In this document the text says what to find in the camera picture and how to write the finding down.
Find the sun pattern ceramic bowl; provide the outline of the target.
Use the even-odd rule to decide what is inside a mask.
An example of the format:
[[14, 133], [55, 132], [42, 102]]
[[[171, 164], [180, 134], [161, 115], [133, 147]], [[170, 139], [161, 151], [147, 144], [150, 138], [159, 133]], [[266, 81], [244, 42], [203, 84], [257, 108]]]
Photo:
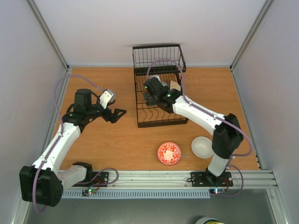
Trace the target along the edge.
[[171, 82], [170, 82], [170, 90], [172, 90], [172, 89], [181, 91], [181, 85], [178, 82], [171, 80]]

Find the black wire dish rack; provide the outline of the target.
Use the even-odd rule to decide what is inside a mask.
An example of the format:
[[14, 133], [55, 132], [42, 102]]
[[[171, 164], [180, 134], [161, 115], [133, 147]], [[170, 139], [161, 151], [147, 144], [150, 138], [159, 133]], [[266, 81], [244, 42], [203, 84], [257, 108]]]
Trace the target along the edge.
[[180, 44], [150, 44], [132, 47], [136, 117], [139, 128], [182, 125], [188, 119], [177, 114], [169, 114], [157, 106], [147, 106], [143, 93], [146, 92], [143, 86], [147, 80], [148, 67], [158, 61], [149, 71], [149, 76], [159, 75], [162, 82], [170, 85], [171, 80], [181, 84], [180, 71], [186, 71], [186, 63]]

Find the red floral pattern bowl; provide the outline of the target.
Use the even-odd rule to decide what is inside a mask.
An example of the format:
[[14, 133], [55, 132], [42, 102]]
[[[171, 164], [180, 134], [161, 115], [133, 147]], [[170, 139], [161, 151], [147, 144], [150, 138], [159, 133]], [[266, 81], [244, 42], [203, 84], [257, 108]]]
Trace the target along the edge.
[[165, 142], [158, 148], [157, 157], [162, 164], [172, 166], [179, 162], [181, 150], [177, 144]]

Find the white ceramic bowl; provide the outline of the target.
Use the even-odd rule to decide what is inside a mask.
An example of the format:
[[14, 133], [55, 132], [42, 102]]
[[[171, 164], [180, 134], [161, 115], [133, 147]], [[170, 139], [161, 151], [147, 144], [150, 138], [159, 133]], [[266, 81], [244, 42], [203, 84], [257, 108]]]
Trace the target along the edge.
[[212, 141], [207, 137], [197, 137], [191, 144], [192, 152], [199, 158], [207, 159], [213, 156]]

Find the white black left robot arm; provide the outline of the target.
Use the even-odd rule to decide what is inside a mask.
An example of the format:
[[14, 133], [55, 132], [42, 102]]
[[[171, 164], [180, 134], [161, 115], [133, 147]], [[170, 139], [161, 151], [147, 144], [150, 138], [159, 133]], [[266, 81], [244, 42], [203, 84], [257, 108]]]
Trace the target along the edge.
[[74, 103], [68, 107], [56, 135], [45, 151], [31, 166], [21, 168], [19, 179], [24, 201], [54, 207], [61, 200], [63, 192], [70, 187], [91, 187], [93, 182], [98, 186], [108, 184], [98, 179], [92, 165], [85, 162], [75, 162], [69, 169], [59, 172], [69, 149], [88, 124], [97, 118], [116, 123], [126, 113], [122, 109], [109, 109], [116, 97], [112, 90], [103, 91], [92, 103], [94, 95], [90, 89], [78, 89]]

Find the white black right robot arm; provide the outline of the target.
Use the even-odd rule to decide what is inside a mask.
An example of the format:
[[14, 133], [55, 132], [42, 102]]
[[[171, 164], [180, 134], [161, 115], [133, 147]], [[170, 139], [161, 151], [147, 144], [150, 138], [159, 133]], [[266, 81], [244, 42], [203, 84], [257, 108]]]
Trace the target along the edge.
[[206, 109], [184, 96], [182, 91], [163, 85], [158, 77], [148, 79], [143, 85], [147, 105], [156, 105], [169, 114], [184, 116], [212, 135], [214, 154], [205, 176], [210, 185], [221, 182], [229, 159], [244, 139], [237, 117], [231, 113], [225, 116]]

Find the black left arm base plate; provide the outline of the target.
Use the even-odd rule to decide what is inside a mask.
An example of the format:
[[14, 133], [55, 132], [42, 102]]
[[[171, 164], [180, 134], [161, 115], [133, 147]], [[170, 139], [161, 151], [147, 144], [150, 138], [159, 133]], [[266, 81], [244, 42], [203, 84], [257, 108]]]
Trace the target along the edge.
[[83, 181], [72, 185], [72, 187], [107, 187], [109, 181], [109, 172], [107, 170], [93, 172]]

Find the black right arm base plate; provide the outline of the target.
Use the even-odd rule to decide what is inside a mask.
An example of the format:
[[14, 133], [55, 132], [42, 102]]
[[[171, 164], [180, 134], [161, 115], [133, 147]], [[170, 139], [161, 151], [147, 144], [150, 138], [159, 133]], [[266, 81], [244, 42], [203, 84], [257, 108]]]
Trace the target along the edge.
[[220, 176], [205, 172], [191, 172], [187, 179], [193, 187], [233, 187], [232, 175], [228, 171], [224, 171]]

